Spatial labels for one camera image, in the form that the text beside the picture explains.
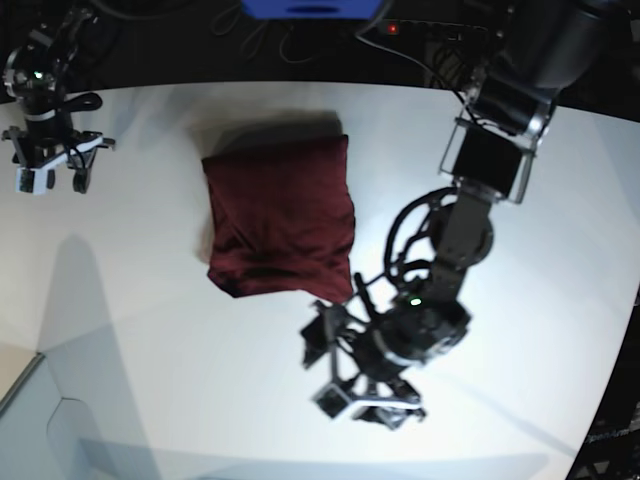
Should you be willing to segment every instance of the white tabletop surface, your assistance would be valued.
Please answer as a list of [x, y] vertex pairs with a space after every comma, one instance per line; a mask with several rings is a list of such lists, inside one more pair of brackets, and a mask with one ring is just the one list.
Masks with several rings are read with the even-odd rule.
[[[233, 300], [206, 278], [200, 159], [241, 125], [337, 114], [350, 137], [352, 270], [370, 278], [399, 210], [448, 183], [437, 167], [459, 110], [453, 95], [226, 83], [102, 97], [76, 127], [118, 148], [99, 152], [86, 196], [65, 170], [47, 196], [13, 193], [12, 147], [0, 144], [0, 341], [48, 352], [61, 391], [89, 405], [102, 441], [146, 452], [131, 453], [133, 463], [152, 458], [135, 467], [139, 478], [214, 478], [204, 475], [216, 469], [288, 478], [268, 462], [374, 463], [380, 478], [564, 478], [640, 280], [640, 125], [558, 110], [525, 203], [491, 214], [493, 250], [460, 295], [469, 334], [406, 375], [427, 420], [392, 433], [332, 423], [309, 401], [328, 380], [325, 364], [300, 365], [312, 296]], [[16, 122], [15, 105], [0, 108], [3, 126]], [[379, 308], [391, 293], [374, 289]], [[259, 467], [230, 467], [247, 462]], [[155, 473], [140, 473], [147, 467]]]

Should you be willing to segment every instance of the red towel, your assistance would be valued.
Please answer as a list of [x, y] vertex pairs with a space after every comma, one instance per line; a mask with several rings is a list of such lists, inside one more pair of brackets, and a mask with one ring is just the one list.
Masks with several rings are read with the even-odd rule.
[[347, 145], [343, 135], [203, 160], [218, 287], [233, 297], [306, 290], [336, 303], [352, 294]]

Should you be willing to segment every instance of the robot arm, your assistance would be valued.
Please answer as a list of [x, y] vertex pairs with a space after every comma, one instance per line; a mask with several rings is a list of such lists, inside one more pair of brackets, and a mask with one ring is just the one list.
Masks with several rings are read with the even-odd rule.
[[99, 132], [78, 132], [71, 114], [102, 106], [96, 93], [69, 99], [65, 77], [78, 51], [78, 34], [95, 19], [92, 10], [72, 7], [57, 27], [41, 23], [24, 46], [14, 50], [3, 80], [20, 106], [26, 131], [12, 126], [2, 132], [15, 148], [18, 164], [16, 190], [35, 195], [55, 184], [55, 169], [66, 164], [75, 170], [73, 188], [86, 193], [97, 148], [113, 148], [115, 142]]
[[[471, 315], [457, 296], [469, 267], [491, 250], [491, 208], [504, 200], [522, 202], [558, 93], [591, 65], [618, 13], [619, 5], [607, 0], [522, 0], [511, 11], [504, 47], [477, 68], [440, 166], [452, 186], [407, 205], [391, 227], [384, 277], [397, 290], [392, 308], [378, 313], [356, 274], [368, 321], [343, 305], [317, 303], [318, 317], [301, 332], [306, 368], [330, 353], [331, 380], [314, 397], [328, 416], [351, 414], [392, 430], [410, 416], [425, 417], [419, 393], [400, 374], [446, 353], [465, 336]], [[451, 168], [445, 168], [448, 158], [454, 159]], [[424, 222], [393, 258], [400, 225], [423, 206], [429, 209]], [[407, 262], [411, 245], [427, 239], [433, 260]], [[426, 276], [406, 279], [417, 270]], [[349, 380], [338, 375], [339, 349], [359, 370]], [[378, 387], [388, 393], [381, 395]]]

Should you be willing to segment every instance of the folded cloth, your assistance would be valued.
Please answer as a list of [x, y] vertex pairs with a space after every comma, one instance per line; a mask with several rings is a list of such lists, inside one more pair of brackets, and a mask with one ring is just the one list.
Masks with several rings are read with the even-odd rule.
[[233, 297], [306, 290], [352, 294], [353, 203], [346, 135], [203, 160], [215, 235], [208, 276]]

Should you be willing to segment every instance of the maroon cloth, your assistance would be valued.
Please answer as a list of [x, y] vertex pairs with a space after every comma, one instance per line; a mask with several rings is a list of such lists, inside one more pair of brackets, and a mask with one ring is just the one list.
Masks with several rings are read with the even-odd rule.
[[343, 135], [203, 160], [218, 287], [233, 297], [306, 290], [337, 303], [352, 294], [347, 145]]

